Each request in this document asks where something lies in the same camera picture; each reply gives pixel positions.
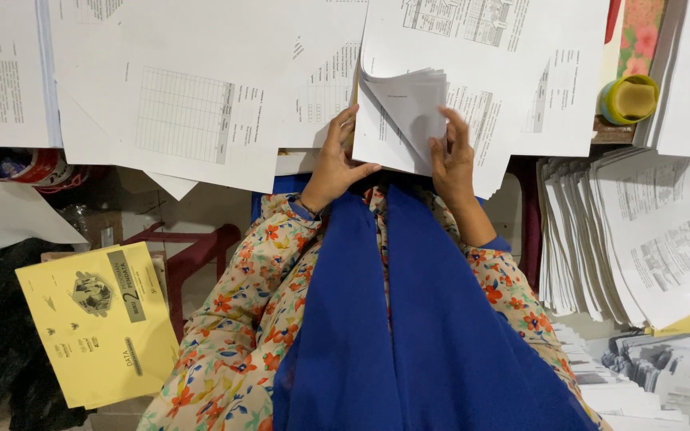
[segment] blue hijab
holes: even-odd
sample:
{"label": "blue hijab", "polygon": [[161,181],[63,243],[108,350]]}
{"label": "blue hijab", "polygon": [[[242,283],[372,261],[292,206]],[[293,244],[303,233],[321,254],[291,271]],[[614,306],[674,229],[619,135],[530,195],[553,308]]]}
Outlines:
{"label": "blue hijab", "polygon": [[596,430],[425,204],[396,186],[387,200],[390,321],[374,214],[346,193],[274,380],[274,431]]}

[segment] woman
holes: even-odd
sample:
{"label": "woman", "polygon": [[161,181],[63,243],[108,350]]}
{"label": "woman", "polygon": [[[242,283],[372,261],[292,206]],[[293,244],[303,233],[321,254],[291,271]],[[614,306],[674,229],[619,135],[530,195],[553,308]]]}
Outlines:
{"label": "woman", "polygon": [[[428,208],[462,250],[491,307],[550,366],[551,377],[557,375],[565,383],[570,398],[574,403],[579,400],[580,409],[594,426],[610,429],[582,402],[551,322],[513,261],[510,246],[497,236],[474,198],[467,124],[454,110],[439,110],[449,120],[451,154],[447,155],[439,140],[429,141],[432,181],[438,195],[422,193]],[[187,324],[172,377],[143,415],[140,430],[272,428],[274,403],[278,402],[273,396],[274,377],[301,333],[308,286],[324,243],[321,211],[353,183],[380,170],[374,163],[355,166],[343,149],[355,127],[357,111],[355,105],[332,120],[302,194],[264,198],[262,216],[252,225],[204,307]],[[376,222],[389,297],[385,189],[368,188],[363,201]],[[523,415],[518,420],[524,429],[529,424],[528,397],[513,400],[522,404],[516,412]]]}

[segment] floral sleeve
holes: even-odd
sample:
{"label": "floral sleeve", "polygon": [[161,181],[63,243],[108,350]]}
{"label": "floral sleeve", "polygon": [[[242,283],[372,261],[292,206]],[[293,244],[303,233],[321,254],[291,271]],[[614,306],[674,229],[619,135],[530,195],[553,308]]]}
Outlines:
{"label": "floral sleeve", "polygon": [[180,417],[193,421],[224,408],[228,399],[210,397],[230,390],[235,379],[258,368],[254,363],[262,364],[262,358],[251,358],[255,328],[268,298],[320,225],[302,219],[288,200],[252,225],[225,274],[187,323],[174,371],[148,407],[140,429],[177,429]]}
{"label": "floral sleeve", "polygon": [[593,422],[600,429],[610,430],[606,422],[582,400],[577,379],[569,367],[568,356],[555,337],[550,319],[544,314],[544,309],[510,253],[474,247],[465,247],[463,252],[492,307],[553,367],[558,377],[580,400]]}

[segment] floral cloth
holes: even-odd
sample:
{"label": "floral cloth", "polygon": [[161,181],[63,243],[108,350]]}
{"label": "floral cloth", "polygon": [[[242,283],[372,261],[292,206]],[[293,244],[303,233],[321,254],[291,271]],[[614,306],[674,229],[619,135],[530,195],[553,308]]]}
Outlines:
{"label": "floral cloth", "polygon": [[618,77],[648,75],[666,0],[627,0],[622,23]]}
{"label": "floral cloth", "polygon": [[[429,192],[425,197],[436,219],[460,245],[492,307],[581,401],[551,322],[510,254],[461,244],[454,219],[442,201]],[[188,322],[172,376],[143,415],[139,431],[272,429],[273,378],[303,324],[307,288],[325,233],[320,221],[308,221],[295,213],[290,198],[263,198],[262,216],[252,225],[203,308]],[[364,201],[376,217],[384,267],[387,202],[377,188],[369,190]],[[387,267],[385,274],[388,296]],[[530,407],[528,397],[518,402],[524,410]],[[610,430],[583,406],[599,429]],[[527,415],[523,417],[527,428]]]}

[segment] woman's left hand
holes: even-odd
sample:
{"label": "woman's left hand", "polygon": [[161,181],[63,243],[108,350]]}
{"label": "woman's left hand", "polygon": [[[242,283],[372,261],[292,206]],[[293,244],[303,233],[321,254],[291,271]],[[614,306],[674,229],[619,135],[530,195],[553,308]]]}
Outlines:
{"label": "woman's left hand", "polygon": [[343,148],[343,144],[356,128],[356,112],[357,104],[340,112],[329,123],[327,140],[321,147],[316,167],[313,168],[313,176],[299,199],[314,212],[323,210],[354,182],[382,169],[377,163],[356,166],[356,163],[350,160],[350,154]]}

